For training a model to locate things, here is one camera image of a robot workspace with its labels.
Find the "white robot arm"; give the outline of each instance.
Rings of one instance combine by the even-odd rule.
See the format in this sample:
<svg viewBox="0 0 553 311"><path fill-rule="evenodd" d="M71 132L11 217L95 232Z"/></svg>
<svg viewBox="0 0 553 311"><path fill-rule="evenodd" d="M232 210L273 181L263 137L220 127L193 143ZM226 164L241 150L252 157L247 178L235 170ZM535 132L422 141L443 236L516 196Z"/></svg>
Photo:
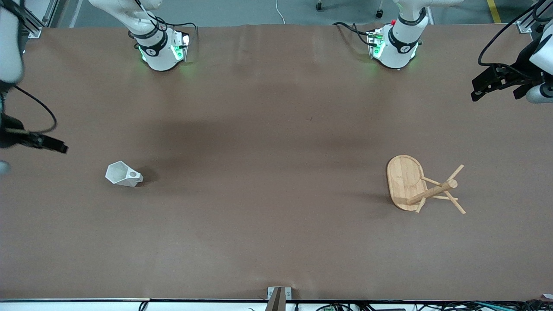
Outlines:
<svg viewBox="0 0 553 311"><path fill-rule="evenodd" d="M46 131L29 132L20 120L4 113L6 93L12 87L18 88L16 84L23 78L23 61L19 47L20 30L25 17L23 7L23 0L0 0L0 148L21 144L66 153L67 146L62 141L44 135ZM0 174L5 173L8 164L0 164Z"/></svg>
<svg viewBox="0 0 553 311"><path fill-rule="evenodd" d="M509 27L515 20L508 23L502 31ZM479 60L479 63L487 66L487 68L472 80L472 86L474 88L474 91L471 93L472 100L478 101L484 95L495 90L518 86L513 91L515 99L526 97L531 103L553 102L552 37L553 22L549 21L544 26L541 35L535 38L519 53L517 60L513 64L482 63L481 60Z"/></svg>
<svg viewBox="0 0 553 311"><path fill-rule="evenodd" d="M158 71L173 68L184 61L189 35L160 23L150 11L162 0L89 0L90 3L117 18L138 42L142 59Z"/></svg>
<svg viewBox="0 0 553 311"><path fill-rule="evenodd" d="M369 33L371 57L389 68L402 68L415 57L419 39L428 25L426 7L450 7L463 0L393 0L399 7L394 24Z"/></svg>
<svg viewBox="0 0 553 311"><path fill-rule="evenodd" d="M23 61L19 48L19 18L23 16L22 2L6 1L0 7L0 92L23 78Z"/></svg>

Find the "oval wooden tray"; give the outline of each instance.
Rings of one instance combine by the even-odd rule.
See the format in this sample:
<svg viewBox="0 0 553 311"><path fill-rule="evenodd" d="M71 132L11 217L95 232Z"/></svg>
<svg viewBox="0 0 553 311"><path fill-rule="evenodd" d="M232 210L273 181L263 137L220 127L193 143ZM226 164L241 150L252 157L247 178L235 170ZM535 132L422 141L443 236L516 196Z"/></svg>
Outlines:
<svg viewBox="0 0 553 311"><path fill-rule="evenodd" d="M409 155L399 155L388 162L386 168L390 196L395 206L405 211L416 211L422 207L426 199L413 205L407 204L407 199L420 194L428 188L422 180L424 172L419 161Z"/></svg>

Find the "black band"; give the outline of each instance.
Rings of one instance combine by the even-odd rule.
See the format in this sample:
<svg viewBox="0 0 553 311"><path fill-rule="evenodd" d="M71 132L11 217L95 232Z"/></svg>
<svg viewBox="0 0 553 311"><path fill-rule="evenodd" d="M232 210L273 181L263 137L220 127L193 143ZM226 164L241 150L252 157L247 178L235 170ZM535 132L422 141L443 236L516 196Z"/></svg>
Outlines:
<svg viewBox="0 0 553 311"><path fill-rule="evenodd" d="M159 29L161 30L164 30L163 29L164 26L161 26L159 25L159 22L155 25L154 29L152 29L151 32L147 33L147 34L134 34L134 33L131 33L133 35L133 37L135 39L148 39L148 38L151 38L153 36L155 36L156 33L158 33Z"/></svg>
<svg viewBox="0 0 553 311"><path fill-rule="evenodd" d="M21 22L25 22L25 10L12 0L0 0L0 7L10 11Z"/></svg>
<svg viewBox="0 0 553 311"><path fill-rule="evenodd" d="M148 56L158 56L159 55L159 51L161 51L165 45L167 45L167 33L164 32L163 33L163 38L156 44L152 45L152 46L145 46L145 45L141 45L139 44L138 46L140 47L140 49L148 54Z"/></svg>
<svg viewBox="0 0 553 311"><path fill-rule="evenodd" d="M400 15L400 16L398 16L398 21L401 24L404 24L404 25L407 25L407 26L418 25L426 17L426 8L422 8L422 10L420 10L419 14L420 15L419 15L419 18L417 18L417 20L406 20L406 19L401 18L401 15Z"/></svg>
<svg viewBox="0 0 553 311"><path fill-rule="evenodd" d="M411 43L401 42L394 36L393 30L394 27L390 28L390 31L388 32L388 37L390 39L390 43L395 46L395 48L397 48L399 54L409 53L409 51L416 46L417 42L420 39L419 37L419 39Z"/></svg>
<svg viewBox="0 0 553 311"><path fill-rule="evenodd" d="M544 83L540 86L540 93L543 97L552 98L553 97L553 82Z"/></svg>

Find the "wooden mug tree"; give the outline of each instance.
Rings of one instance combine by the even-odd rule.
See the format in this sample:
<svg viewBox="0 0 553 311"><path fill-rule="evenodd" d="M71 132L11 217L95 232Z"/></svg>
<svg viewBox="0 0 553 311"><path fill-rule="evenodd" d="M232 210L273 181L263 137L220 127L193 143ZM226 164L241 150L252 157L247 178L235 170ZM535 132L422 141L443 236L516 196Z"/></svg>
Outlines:
<svg viewBox="0 0 553 311"><path fill-rule="evenodd" d="M445 182L439 183L424 176L422 166L415 158L399 155L390 160L386 169L392 201L402 210L419 213L428 198L450 200L462 214L465 214L465 210L457 202L458 199L449 193L449 190L457 187L454 178L463 167L461 164ZM434 184L435 187L428 189L426 182Z"/></svg>

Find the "gray floor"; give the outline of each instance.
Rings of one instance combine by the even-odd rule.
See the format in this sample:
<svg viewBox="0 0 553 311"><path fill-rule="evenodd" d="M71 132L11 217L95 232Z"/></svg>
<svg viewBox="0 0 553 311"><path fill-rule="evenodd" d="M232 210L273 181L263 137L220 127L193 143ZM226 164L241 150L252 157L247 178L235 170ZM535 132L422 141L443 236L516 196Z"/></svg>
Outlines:
<svg viewBox="0 0 553 311"><path fill-rule="evenodd" d="M332 24L337 21L366 24L376 20L378 0L323 0L324 9L315 10L316 0L279 0L279 9L288 24ZM502 22L506 23L531 5L531 0L495 0ZM384 1L389 22L398 15L391 0ZM432 9L436 24L493 23L486 0L465 0L459 7ZM165 0L156 15L170 23L194 22L199 27L244 24L280 24L274 0ZM67 0L61 8L58 27L122 27L88 0Z"/></svg>

